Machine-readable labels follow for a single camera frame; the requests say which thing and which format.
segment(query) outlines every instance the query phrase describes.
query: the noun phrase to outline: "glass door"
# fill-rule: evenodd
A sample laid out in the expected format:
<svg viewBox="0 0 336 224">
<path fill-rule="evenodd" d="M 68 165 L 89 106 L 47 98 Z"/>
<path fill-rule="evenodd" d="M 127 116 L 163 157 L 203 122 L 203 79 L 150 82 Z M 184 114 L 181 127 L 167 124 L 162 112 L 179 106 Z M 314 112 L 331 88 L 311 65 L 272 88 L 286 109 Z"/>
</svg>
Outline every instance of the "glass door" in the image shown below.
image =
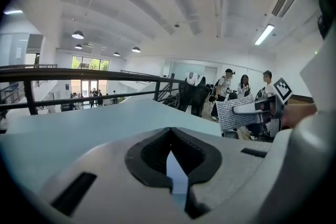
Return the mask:
<svg viewBox="0 0 336 224">
<path fill-rule="evenodd" d="M 98 81 L 97 80 L 90 80 L 90 91 L 93 91 L 93 89 L 98 91 Z"/>
<path fill-rule="evenodd" d="M 82 94 L 83 94 L 83 97 L 90 96 L 90 88 L 89 88 L 88 80 L 82 80 Z"/>
</svg>

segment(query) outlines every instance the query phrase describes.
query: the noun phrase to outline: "black slot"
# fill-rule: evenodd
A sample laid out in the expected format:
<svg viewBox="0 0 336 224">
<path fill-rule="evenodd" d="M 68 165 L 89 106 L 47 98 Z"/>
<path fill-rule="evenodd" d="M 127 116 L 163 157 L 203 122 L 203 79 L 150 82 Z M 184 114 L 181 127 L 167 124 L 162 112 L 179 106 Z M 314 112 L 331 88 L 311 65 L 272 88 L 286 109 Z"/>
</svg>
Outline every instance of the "black slot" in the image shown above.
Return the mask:
<svg viewBox="0 0 336 224">
<path fill-rule="evenodd" d="M 252 148 L 247 147 L 243 148 L 240 152 L 260 158 L 265 158 L 267 155 L 267 152 L 265 151 L 253 150 Z"/>
<path fill-rule="evenodd" d="M 94 174 L 81 173 L 70 186 L 51 203 L 51 206 L 64 215 L 71 216 L 96 178 L 97 176 Z"/>
</svg>

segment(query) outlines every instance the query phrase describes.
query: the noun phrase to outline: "black pants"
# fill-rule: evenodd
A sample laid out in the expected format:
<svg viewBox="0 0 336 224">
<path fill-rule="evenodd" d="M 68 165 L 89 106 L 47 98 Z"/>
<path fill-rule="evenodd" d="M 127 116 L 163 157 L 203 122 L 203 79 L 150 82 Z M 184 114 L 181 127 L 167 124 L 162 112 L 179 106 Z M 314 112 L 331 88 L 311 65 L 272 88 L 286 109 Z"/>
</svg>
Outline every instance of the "black pants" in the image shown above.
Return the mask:
<svg viewBox="0 0 336 224">
<path fill-rule="evenodd" d="M 246 126 L 249 131 L 253 133 L 253 136 L 258 137 L 261 131 L 260 123 L 253 123 Z"/>
<path fill-rule="evenodd" d="M 219 102 L 224 102 L 224 100 L 225 100 L 225 96 L 221 96 L 221 95 L 218 96 L 217 101 L 219 101 Z M 212 116 L 212 117 L 218 117 L 218 112 L 217 112 L 217 106 L 216 106 L 216 104 L 215 104 L 214 107 L 212 108 L 211 116 Z"/>
</svg>

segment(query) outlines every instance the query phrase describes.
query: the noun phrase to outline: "fluorescent light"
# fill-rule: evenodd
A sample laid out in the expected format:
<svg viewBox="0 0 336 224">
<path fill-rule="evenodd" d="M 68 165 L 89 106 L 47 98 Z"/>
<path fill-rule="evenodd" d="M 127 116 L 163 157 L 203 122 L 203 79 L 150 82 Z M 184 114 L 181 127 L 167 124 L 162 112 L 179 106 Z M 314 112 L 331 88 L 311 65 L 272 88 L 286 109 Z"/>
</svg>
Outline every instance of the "fluorescent light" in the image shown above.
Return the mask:
<svg viewBox="0 0 336 224">
<path fill-rule="evenodd" d="M 265 40 L 265 38 L 267 38 L 267 36 L 273 31 L 273 29 L 274 29 L 273 25 L 268 25 L 265 31 L 262 33 L 262 35 L 254 43 L 254 45 L 260 45 Z"/>
<path fill-rule="evenodd" d="M 22 10 L 9 10 L 9 11 L 7 11 L 7 12 L 4 12 L 4 14 L 7 14 L 7 15 L 9 15 L 9 14 L 17 14 L 17 13 L 22 13 Z"/>
</svg>

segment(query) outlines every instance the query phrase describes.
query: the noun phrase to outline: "black metal railing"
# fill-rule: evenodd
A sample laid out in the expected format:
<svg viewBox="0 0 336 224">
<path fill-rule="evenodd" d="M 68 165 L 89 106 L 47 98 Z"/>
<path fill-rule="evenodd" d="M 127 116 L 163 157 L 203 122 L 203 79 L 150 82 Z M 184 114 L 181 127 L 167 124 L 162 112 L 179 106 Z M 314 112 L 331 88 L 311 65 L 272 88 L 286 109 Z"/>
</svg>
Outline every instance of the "black metal railing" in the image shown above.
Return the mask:
<svg viewBox="0 0 336 224">
<path fill-rule="evenodd" d="M 145 74 L 145 73 L 139 73 L 139 72 L 133 72 L 133 71 L 127 71 L 127 70 L 120 70 L 120 72 L 121 73 L 127 73 L 127 74 L 136 74 L 136 75 L 159 77 L 159 76 L 155 76 L 155 75 L 151 75 L 151 74 Z M 148 83 L 150 83 L 150 81 L 136 81 L 136 83 L 148 85 Z"/>
<path fill-rule="evenodd" d="M 126 80 L 126 81 L 148 81 L 156 82 L 155 91 L 123 93 L 103 95 L 98 97 L 85 97 L 81 99 L 59 99 L 50 101 L 35 101 L 33 94 L 32 81 L 35 80 Z M 171 92 L 178 89 L 164 89 L 160 90 L 160 83 L 167 82 L 170 85 L 173 83 L 184 82 L 182 80 L 175 80 L 170 78 L 161 78 L 158 76 L 133 74 L 124 72 L 110 72 L 98 70 L 83 70 L 83 69 L 66 69 L 66 68 L 15 68 L 0 70 L 0 82 L 23 81 L 24 92 L 27 98 L 26 103 L 1 104 L 0 111 L 10 109 L 29 108 L 31 115 L 37 114 L 38 106 L 48 106 L 56 104 L 73 104 L 78 102 L 113 99 L 119 97 L 130 97 L 144 94 L 154 94 L 154 100 L 158 101 L 161 92 Z"/>
<path fill-rule="evenodd" d="M 57 65 L 11 65 L 11 66 L 1 66 L 0 69 L 14 69 L 14 68 L 57 68 Z"/>
<path fill-rule="evenodd" d="M 22 69 L 22 68 L 57 68 L 57 65 L 12 65 L 12 66 L 1 66 L 1 70 L 5 69 Z M 35 87 L 39 87 L 43 81 L 36 81 Z M 0 89 L 0 103 L 15 103 L 18 102 L 22 97 L 24 97 L 24 83 L 22 81 L 11 81 L 11 83 L 3 89 Z"/>
</svg>

